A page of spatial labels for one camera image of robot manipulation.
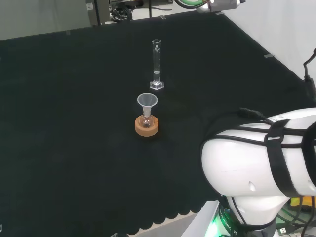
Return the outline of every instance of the table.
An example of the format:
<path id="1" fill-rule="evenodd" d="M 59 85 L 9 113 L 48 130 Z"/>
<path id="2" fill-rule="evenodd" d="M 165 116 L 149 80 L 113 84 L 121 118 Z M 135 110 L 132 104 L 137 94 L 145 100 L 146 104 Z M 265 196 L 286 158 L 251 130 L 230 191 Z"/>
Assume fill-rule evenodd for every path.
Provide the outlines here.
<path id="1" fill-rule="evenodd" d="M 162 40 L 159 132 L 139 137 Z M 312 107 L 302 81 L 225 15 L 187 12 L 0 42 L 3 236 L 134 234 L 216 194 L 200 168 L 208 121 Z M 246 123 L 221 118 L 210 132 Z"/>

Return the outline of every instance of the clear plastic funnel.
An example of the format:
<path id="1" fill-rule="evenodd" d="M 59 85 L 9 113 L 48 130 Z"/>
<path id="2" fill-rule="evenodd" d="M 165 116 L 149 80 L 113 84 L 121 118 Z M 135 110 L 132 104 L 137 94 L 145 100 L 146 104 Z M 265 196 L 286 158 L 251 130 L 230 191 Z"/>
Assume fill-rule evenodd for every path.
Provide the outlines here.
<path id="1" fill-rule="evenodd" d="M 151 115 L 152 106 L 156 105 L 158 98 L 151 93 L 144 93 L 138 96 L 138 104 L 143 107 L 143 115 L 139 119 L 139 125 L 144 128 L 149 128 L 154 125 L 154 117 Z"/>

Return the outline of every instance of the cable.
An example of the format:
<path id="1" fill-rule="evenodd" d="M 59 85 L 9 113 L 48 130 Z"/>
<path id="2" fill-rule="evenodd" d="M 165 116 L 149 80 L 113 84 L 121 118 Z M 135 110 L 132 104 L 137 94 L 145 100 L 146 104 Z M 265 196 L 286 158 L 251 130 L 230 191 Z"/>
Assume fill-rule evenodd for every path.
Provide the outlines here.
<path id="1" fill-rule="evenodd" d="M 247 225 L 247 223 L 246 223 L 245 219 L 243 218 L 243 216 L 241 215 L 241 213 L 240 213 L 239 209 L 237 208 L 237 205 L 236 205 L 236 202 L 235 202 L 234 197 L 231 197 L 231 198 L 232 198 L 233 204 L 234 204 L 234 206 L 235 206 L 235 209 L 236 209 L 236 211 L 238 212 L 238 215 L 239 215 L 239 216 L 240 216 L 240 218 L 242 219 L 243 223 L 244 223 L 245 225 Z"/>
<path id="2" fill-rule="evenodd" d="M 128 9 L 124 3 L 113 5 L 111 13 L 111 20 L 114 22 L 130 21 L 133 19 L 133 11 Z"/>
<path id="3" fill-rule="evenodd" d="M 141 9 L 141 8 L 148 9 L 148 7 L 139 7 L 137 9 Z M 156 9 L 156 10 L 160 10 L 160 11 L 172 11 L 172 9 L 162 9 L 162 8 L 158 8 L 158 7 L 152 7 L 152 9 Z"/>
<path id="4" fill-rule="evenodd" d="M 313 55 L 309 58 L 309 60 L 307 60 L 303 66 L 304 66 L 304 70 L 305 70 L 305 76 L 308 76 L 308 70 L 307 70 L 307 64 L 309 64 L 314 58 L 316 57 L 316 48 L 314 49 L 314 53 Z"/>
<path id="5" fill-rule="evenodd" d="M 201 6 L 204 6 L 205 4 L 207 4 L 207 2 L 201 3 L 199 5 L 194 5 L 194 6 L 189 6 L 189 5 L 184 5 L 183 3 L 181 3 L 179 0 L 174 0 L 180 7 L 183 7 L 185 9 L 197 9 Z"/>
<path id="6" fill-rule="evenodd" d="M 304 220 L 302 220 L 302 219 L 299 218 L 299 216 L 300 216 L 300 214 L 301 214 L 302 206 L 303 206 L 303 199 L 300 198 L 300 205 L 299 205 L 299 207 L 298 207 L 299 210 L 296 212 L 296 215 L 295 215 L 295 216 L 292 215 L 291 213 L 289 213 L 288 211 L 286 211 L 284 208 L 282 208 L 282 211 L 283 211 L 283 212 L 285 212 L 285 213 L 286 213 L 287 215 L 289 215 L 290 217 L 293 217 L 293 220 L 291 220 L 290 222 L 288 222 L 288 223 L 287 223 L 287 226 L 288 226 L 288 225 L 292 225 L 293 223 L 295 223 L 295 221 L 300 221 L 300 222 L 302 222 L 302 223 L 304 223 L 304 224 L 307 223 L 306 221 L 304 221 Z"/>
<path id="7" fill-rule="evenodd" d="M 304 228 L 303 228 L 303 230 L 302 230 L 301 237 L 304 237 L 304 234 L 305 234 L 305 232 L 306 232 L 306 229 L 307 229 L 308 225 L 312 222 L 314 216 L 315 216 L 315 197 L 312 196 L 312 212 L 311 212 L 311 217 L 310 217 L 310 219 L 308 220 L 308 222 L 306 223 L 306 225 L 304 226 Z"/>

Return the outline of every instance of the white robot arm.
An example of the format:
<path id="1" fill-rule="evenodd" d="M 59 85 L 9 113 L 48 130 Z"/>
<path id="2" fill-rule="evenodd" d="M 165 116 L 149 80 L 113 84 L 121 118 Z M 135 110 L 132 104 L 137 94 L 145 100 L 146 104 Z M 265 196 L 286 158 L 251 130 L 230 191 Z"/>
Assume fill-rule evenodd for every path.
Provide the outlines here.
<path id="1" fill-rule="evenodd" d="M 223 131 L 202 147 L 207 180 L 242 224 L 267 225 L 290 197 L 316 196 L 316 108 L 270 121 Z"/>

